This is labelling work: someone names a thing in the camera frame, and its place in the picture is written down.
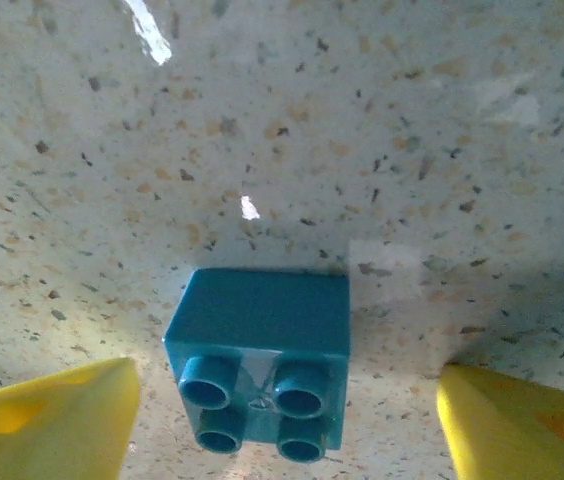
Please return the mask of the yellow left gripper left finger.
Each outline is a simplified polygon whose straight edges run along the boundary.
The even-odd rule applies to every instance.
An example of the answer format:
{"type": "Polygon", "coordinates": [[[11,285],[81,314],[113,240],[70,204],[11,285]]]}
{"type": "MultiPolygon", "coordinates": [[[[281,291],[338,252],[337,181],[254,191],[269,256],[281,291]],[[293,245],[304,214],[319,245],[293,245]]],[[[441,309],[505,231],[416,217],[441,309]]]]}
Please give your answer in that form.
{"type": "Polygon", "coordinates": [[[116,479],[140,402],[135,362],[0,388],[0,479],[116,479]]]}

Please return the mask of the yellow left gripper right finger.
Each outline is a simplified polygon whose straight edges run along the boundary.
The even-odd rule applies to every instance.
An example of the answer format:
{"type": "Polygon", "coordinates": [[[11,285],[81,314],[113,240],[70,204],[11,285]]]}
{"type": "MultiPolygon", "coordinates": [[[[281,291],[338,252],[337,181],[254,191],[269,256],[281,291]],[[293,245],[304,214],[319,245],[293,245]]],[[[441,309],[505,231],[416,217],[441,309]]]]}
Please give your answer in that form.
{"type": "Polygon", "coordinates": [[[448,364],[439,420],[459,479],[564,479],[564,391],[448,364]]]}

